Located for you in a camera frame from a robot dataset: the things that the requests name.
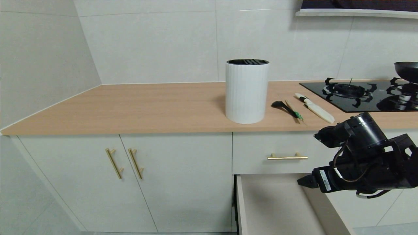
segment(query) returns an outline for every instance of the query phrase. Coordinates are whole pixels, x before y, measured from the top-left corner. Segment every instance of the wooden countertop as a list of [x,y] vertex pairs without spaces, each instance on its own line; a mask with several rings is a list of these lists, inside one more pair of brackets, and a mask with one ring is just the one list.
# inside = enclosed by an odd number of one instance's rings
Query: wooden countertop
[[[336,122],[357,113],[344,113],[299,85],[270,82],[265,118],[237,124],[225,116],[225,83],[102,85],[38,112],[1,131],[3,135],[83,135],[128,133],[192,133],[247,131],[318,131],[327,122],[294,97],[308,96]],[[304,117],[299,123],[287,112],[270,107],[288,99]],[[418,128],[416,112],[371,113],[382,129]]]

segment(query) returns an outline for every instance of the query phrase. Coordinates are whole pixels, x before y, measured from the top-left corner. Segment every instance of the black motor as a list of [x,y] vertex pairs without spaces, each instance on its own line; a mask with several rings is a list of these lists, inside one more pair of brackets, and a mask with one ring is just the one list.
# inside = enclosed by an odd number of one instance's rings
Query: black motor
[[[413,141],[407,134],[387,139],[367,112],[325,127],[315,138],[328,148],[340,149],[329,166],[315,168],[299,179],[301,186],[319,187],[323,193],[356,190],[363,198],[418,186],[418,149]],[[376,195],[360,195],[381,189]]]

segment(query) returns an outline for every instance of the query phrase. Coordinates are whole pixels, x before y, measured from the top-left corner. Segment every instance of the gas stove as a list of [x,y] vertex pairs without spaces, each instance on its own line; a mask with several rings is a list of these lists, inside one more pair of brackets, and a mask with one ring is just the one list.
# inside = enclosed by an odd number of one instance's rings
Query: gas stove
[[418,111],[418,84],[394,77],[369,82],[302,82],[344,112]]

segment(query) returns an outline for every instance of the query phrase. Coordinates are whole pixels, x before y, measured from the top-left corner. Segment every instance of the gold handle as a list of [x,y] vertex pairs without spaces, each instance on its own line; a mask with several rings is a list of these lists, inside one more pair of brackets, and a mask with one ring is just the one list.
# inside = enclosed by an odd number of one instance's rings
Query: gold handle
[[307,156],[301,156],[299,153],[296,153],[294,157],[276,157],[274,153],[271,154],[267,160],[304,160],[308,159]]
[[110,151],[108,148],[107,149],[105,149],[105,151],[106,151],[106,153],[107,153],[107,156],[109,157],[109,159],[110,159],[110,162],[112,163],[112,166],[113,166],[113,168],[115,169],[115,171],[116,171],[116,174],[117,174],[117,177],[119,178],[119,179],[122,179],[122,176],[120,175],[120,173],[122,173],[122,171],[123,171],[123,167],[120,169],[120,170],[118,170],[117,169],[117,166],[116,166],[116,164],[115,164],[115,161],[113,160],[113,158],[112,158],[112,154],[114,154],[115,152],[116,152],[116,150],[115,149],[113,149],[112,151]]
[[136,149],[132,150],[131,148],[129,148],[128,152],[129,152],[129,155],[131,155],[133,165],[135,166],[135,169],[136,169],[136,172],[139,175],[139,178],[142,179],[142,171],[144,170],[144,168],[143,167],[138,168],[135,157],[133,156],[134,154],[136,154]]

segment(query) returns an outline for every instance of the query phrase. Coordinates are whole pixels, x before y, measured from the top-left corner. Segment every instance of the kitchen knife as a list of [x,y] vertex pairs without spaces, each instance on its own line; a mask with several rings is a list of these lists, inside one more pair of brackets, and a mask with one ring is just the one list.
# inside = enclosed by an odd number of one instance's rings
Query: kitchen knife
[[324,119],[325,121],[329,122],[329,123],[333,123],[335,121],[334,117],[329,114],[327,111],[323,110],[323,108],[317,106],[316,104],[314,104],[310,99],[308,99],[306,96],[299,94],[299,93],[295,93],[296,97],[305,103],[305,106],[312,111],[313,113],[315,113],[316,115],[318,115],[320,118]]

